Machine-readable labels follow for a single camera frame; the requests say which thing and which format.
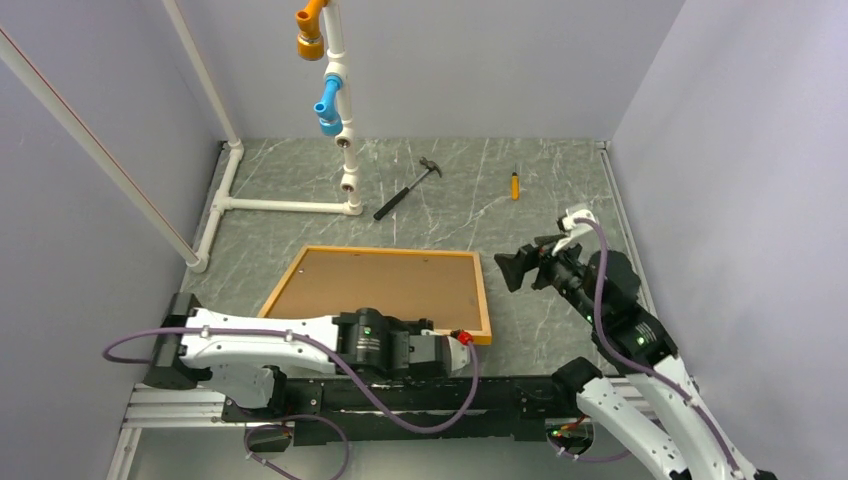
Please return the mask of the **orange picture frame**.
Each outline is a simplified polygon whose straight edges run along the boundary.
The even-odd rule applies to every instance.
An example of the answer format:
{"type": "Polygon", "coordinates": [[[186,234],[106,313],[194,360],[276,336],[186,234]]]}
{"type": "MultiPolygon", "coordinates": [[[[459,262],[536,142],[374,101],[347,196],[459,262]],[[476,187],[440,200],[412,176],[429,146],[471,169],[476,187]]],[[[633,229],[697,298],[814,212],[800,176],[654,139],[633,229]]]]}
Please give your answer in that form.
{"type": "Polygon", "coordinates": [[[480,254],[469,251],[307,245],[258,315],[307,319],[370,307],[401,320],[426,318],[439,333],[493,340],[480,254]]]}

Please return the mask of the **yellow handled screwdriver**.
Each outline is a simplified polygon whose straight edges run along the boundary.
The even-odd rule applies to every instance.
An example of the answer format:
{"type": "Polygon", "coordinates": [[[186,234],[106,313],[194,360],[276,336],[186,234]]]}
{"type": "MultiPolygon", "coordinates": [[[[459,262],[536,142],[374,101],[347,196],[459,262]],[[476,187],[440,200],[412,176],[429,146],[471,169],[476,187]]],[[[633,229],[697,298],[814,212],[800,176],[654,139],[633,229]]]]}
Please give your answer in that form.
{"type": "Polygon", "coordinates": [[[513,166],[513,170],[511,173],[510,197],[513,201],[518,201],[520,199],[520,178],[517,164],[513,166]]]}

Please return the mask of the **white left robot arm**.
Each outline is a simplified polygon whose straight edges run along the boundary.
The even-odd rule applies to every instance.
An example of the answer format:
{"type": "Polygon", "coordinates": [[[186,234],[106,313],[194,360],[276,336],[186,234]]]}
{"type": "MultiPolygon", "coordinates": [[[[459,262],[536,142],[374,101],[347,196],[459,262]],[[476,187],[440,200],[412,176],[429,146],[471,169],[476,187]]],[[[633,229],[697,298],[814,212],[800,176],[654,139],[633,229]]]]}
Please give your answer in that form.
{"type": "Polygon", "coordinates": [[[362,380],[447,378],[471,362],[467,346],[435,332],[431,321],[402,321],[373,308],[308,319],[232,316],[175,294],[144,384],[166,390],[199,385],[264,420],[287,406],[291,368],[336,374],[340,357],[362,380]]]}

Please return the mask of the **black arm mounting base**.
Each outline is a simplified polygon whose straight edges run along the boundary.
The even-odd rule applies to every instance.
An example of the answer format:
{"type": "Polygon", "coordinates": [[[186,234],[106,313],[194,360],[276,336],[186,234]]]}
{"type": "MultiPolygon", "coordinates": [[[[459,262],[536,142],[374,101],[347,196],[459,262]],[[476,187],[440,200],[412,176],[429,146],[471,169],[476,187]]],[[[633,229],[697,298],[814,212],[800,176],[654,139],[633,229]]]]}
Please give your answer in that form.
{"type": "MultiPolygon", "coordinates": [[[[373,384],[372,392],[403,420],[422,427],[441,424],[463,404],[471,389],[468,377],[411,384],[373,384]]],[[[352,441],[415,440],[417,434],[396,425],[380,412],[346,377],[290,378],[281,405],[251,412],[226,399],[221,418],[226,423],[270,423],[296,416],[297,446],[335,442],[337,434],[306,415],[336,423],[352,441]]],[[[548,375],[483,377],[469,410],[453,426],[437,433],[439,439],[511,438],[543,441],[548,431],[581,415],[576,399],[561,392],[548,375]]]]}

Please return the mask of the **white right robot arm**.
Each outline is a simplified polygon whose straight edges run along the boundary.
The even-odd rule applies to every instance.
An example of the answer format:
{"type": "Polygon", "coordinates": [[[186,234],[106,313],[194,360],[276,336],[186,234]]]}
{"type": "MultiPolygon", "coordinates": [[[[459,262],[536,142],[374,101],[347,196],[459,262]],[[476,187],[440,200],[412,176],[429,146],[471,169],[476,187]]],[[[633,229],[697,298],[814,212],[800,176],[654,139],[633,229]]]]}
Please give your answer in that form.
{"type": "Polygon", "coordinates": [[[671,335],[638,301],[641,281],[626,254],[603,244],[588,260],[559,235],[538,237],[494,260],[509,291],[536,275],[535,290],[554,289],[592,327],[592,341],[647,402],[648,418],[622,399],[611,378],[578,357],[552,375],[557,411],[579,411],[601,424],[656,479],[772,479],[729,440],[703,402],[671,335]]]}

